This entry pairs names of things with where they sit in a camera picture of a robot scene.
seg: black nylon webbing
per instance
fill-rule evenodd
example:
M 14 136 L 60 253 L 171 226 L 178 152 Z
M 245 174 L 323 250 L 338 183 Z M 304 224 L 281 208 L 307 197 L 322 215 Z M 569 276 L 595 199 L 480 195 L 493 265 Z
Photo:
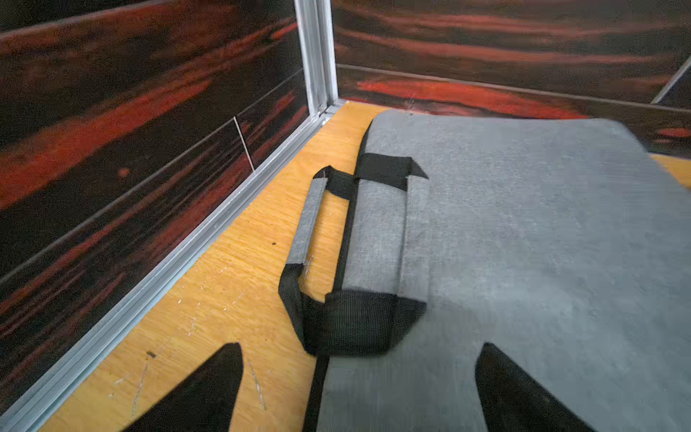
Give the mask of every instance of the black nylon webbing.
M 371 291 L 339 290 L 324 303 L 300 291 L 302 264 L 287 264 L 278 293 L 295 333 L 311 355 L 384 354 L 412 328 L 426 303 Z
M 593 432 L 493 344 L 477 358 L 475 384 L 489 432 Z
M 326 190 L 335 196 L 340 196 L 344 200 L 350 200 L 352 198 L 353 189 L 355 188 L 352 175 L 339 171 L 329 165 L 328 167 L 320 169 L 312 178 L 324 177 L 327 178 Z
M 405 191 L 408 189 L 408 176 L 428 178 L 413 158 L 377 153 L 362 153 L 357 158 L 356 179 L 380 182 Z
M 427 178 L 412 158 L 363 153 L 355 176 L 331 166 L 314 178 L 327 178 L 326 189 L 351 199 L 358 179 L 407 190 L 408 176 Z M 278 283 L 293 329 L 311 355 L 380 355 L 397 344 L 426 308 L 423 301 L 373 291 L 337 290 L 324 303 L 301 292 L 304 264 L 286 264 Z

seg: scratch on floor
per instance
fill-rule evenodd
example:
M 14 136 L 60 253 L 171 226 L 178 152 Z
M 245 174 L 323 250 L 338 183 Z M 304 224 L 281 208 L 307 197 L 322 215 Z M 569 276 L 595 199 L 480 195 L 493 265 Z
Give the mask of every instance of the scratch on floor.
M 170 342 L 171 339 L 173 339 L 173 335 L 168 336 L 168 339 L 166 339 L 166 341 L 163 343 L 163 345 L 161 346 L 161 348 L 158 349 L 158 352 L 159 352 L 159 353 L 163 354 L 163 348 L 165 348 L 166 346 L 168 346 L 168 342 Z
M 189 333 L 187 333 L 187 336 L 191 335 L 192 332 L 194 331 L 194 323 L 197 321 L 197 317 L 194 317 L 192 320 L 192 327 L 189 328 Z
M 244 293 L 240 294 L 240 296 L 239 296 L 237 299 L 235 299 L 235 301 L 242 299 L 243 295 L 247 294 L 247 291 L 249 291 L 249 288 L 247 288 L 247 289 L 245 290 Z
M 310 259 L 307 260 L 307 263 L 305 264 L 305 276 L 307 277 L 307 272 L 310 271 L 310 264 L 312 263 L 312 259 L 314 258 L 314 255 L 310 257 Z
M 146 376 L 146 370 L 149 368 L 149 363 L 144 365 L 144 372 L 142 372 L 142 380 L 139 381 L 139 388 L 137 389 L 137 394 L 134 397 L 134 400 L 132 401 L 132 414 L 130 414 L 130 418 L 134 417 L 135 411 L 137 411 L 137 402 L 139 402 L 139 395 L 142 394 L 142 387 L 144 387 L 144 377 Z
M 261 387 L 259 386 L 259 380 L 257 379 L 256 373 L 254 373 L 254 368 L 252 367 L 252 362 L 249 361 L 249 368 L 252 370 L 252 377 L 254 378 L 254 383 L 257 385 L 257 391 L 259 392 L 259 402 L 261 402 L 261 406 L 264 407 L 264 411 L 266 411 L 266 404 L 264 403 L 264 397 L 261 395 Z

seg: metal corner post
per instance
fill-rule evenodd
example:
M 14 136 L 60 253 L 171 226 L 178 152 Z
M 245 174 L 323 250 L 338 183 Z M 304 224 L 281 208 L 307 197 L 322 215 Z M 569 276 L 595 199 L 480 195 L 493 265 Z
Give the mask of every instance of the metal corner post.
M 686 61 L 679 67 L 676 73 L 667 81 L 667 84 L 653 97 L 651 104 L 659 104 L 662 102 L 667 94 L 674 88 L 676 83 L 689 71 L 691 68 L 691 56 L 686 59 Z
M 338 99 L 330 0 L 295 0 L 300 47 L 311 116 Z

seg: black strap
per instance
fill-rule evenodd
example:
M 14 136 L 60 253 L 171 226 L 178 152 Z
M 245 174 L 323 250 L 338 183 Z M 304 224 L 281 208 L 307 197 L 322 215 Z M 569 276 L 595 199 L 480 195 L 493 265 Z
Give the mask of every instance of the black strap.
M 477 358 L 475 384 L 489 432 L 593 432 L 493 344 Z
M 405 191 L 408 188 L 408 176 L 429 178 L 413 158 L 377 153 L 362 153 L 357 158 L 356 179 L 380 182 Z
M 242 379 L 240 344 L 225 344 L 123 432 L 227 432 Z
M 328 191 L 351 199 L 358 179 L 406 190 L 409 175 L 427 178 L 412 158 L 364 153 L 355 176 L 325 167 L 314 178 L 327 178 Z M 361 290 L 334 291 L 321 303 L 300 290 L 304 267 L 302 263 L 285 265 L 278 294 L 298 339 L 311 355 L 384 354 L 403 339 L 426 309 L 423 301 Z
M 355 183 L 350 174 L 339 171 L 329 165 L 328 167 L 320 169 L 312 178 L 324 177 L 327 178 L 326 190 L 344 200 L 350 200 L 352 198 Z

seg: carrying handle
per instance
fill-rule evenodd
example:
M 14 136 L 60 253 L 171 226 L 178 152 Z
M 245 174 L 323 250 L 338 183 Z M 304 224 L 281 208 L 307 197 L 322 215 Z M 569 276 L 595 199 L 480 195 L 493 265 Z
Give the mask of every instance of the carrying handle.
M 278 293 L 293 329 L 309 354 L 383 354 L 403 338 L 426 308 L 426 254 L 409 251 L 407 247 L 401 255 L 398 295 L 338 290 L 327 294 L 325 302 L 321 303 L 300 291 L 299 277 L 307 262 L 324 191 L 350 200 L 359 180 L 380 182 L 407 191 L 404 245 L 416 245 L 419 242 L 415 242 L 415 238 L 425 235 L 427 179 L 412 158 L 376 153 L 360 155 L 353 176 L 331 166 L 314 175 L 278 284 Z

